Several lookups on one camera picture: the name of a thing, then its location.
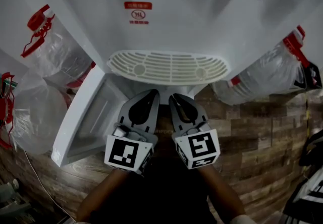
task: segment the warning label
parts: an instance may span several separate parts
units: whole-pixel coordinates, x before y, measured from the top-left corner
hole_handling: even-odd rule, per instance
[[[141,24],[141,25],[149,24],[149,21],[147,21],[146,19],[147,11],[145,12],[144,10],[152,10],[152,3],[125,2],[125,9],[131,9],[130,11],[131,20],[129,20],[130,24]]]

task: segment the drip tray grille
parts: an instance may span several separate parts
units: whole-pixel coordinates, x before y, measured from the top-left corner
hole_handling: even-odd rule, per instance
[[[219,57],[184,52],[121,50],[107,64],[125,78],[159,85],[212,83],[229,73]]]

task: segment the floor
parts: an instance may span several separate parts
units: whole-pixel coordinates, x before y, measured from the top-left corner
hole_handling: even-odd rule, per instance
[[[209,87],[196,97],[206,109],[210,125],[218,131],[221,156],[215,167],[236,190],[247,213],[257,223],[281,210],[295,186],[304,179],[298,159],[307,133],[306,97],[309,128],[315,133],[323,128],[321,93],[271,95],[237,106],[218,101]],[[170,139],[173,129],[170,112],[162,107],[159,113],[156,131],[159,143],[154,157],[177,157]],[[49,193],[72,215],[87,193],[112,170],[103,163],[103,153],[62,168],[52,162],[50,153],[30,158]],[[0,183],[13,178],[21,181],[21,194],[33,203],[37,218],[50,216],[46,223],[57,223],[64,216],[43,191],[23,151],[1,148]],[[31,222],[20,219],[15,223]]]

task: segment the person's arm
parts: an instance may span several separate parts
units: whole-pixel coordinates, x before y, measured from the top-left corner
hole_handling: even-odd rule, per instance
[[[212,165],[199,167],[198,171],[208,187],[211,202],[224,223],[230,223],[235,217],[246,214],[237,193]]]
[[[76,221],[87,222],[91,213],[100,209],[112,192],[124,183],[128,175],[129,173],[123,170],[112,170],[82,201],[76,214]]]

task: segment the white cable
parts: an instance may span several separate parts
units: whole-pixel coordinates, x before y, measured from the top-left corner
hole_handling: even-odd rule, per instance
[[[55,202],[55,200],[51,197],[51,195],[49,194],[49,192],[46,190],[46,188],[45,188],[45,186],[42,184],[42,182],[41,182],[41,180],[40,180],[40,178],[39,178],[39,176],[38,176],[38,174],[37,174],[37,172],[36,172],[36,170],[35,170],[35,168],[33,167],[33,165],[31,164],[31,162],[30,162],[30,160],[29,160],[29,157],[28,157],[28,155],[27,155],[27,153],[26,153],[26,151],[24,151],[25,152],[25,155],[26,155],[26,158],[27,158],[27,160],[28,160],[28,162],[29,162],[29,164],[30,164],[30,166],[31,166],[31,168],[32,168],[32,170],[34,170],[34,172],[35,172],[35,175],[37,176],[37,179],[38,179],[38,181],[40,182],[40,184],[41,184],[41,186],[43,187],[43,189],[45,190],[45,192],[47,193],[47,195],[50,197],[50,199],[54,202],[54,204],[56,204],[56,206],[58,207],[58,208],[60,208],[63,212],[65,212],[69,217],[71,217],[71,219],[73,220],[73,221],[75,221],[76,222],[76,220],[67,212],[67,211],[65,211],[62,207],[60,207],[56,202]]]

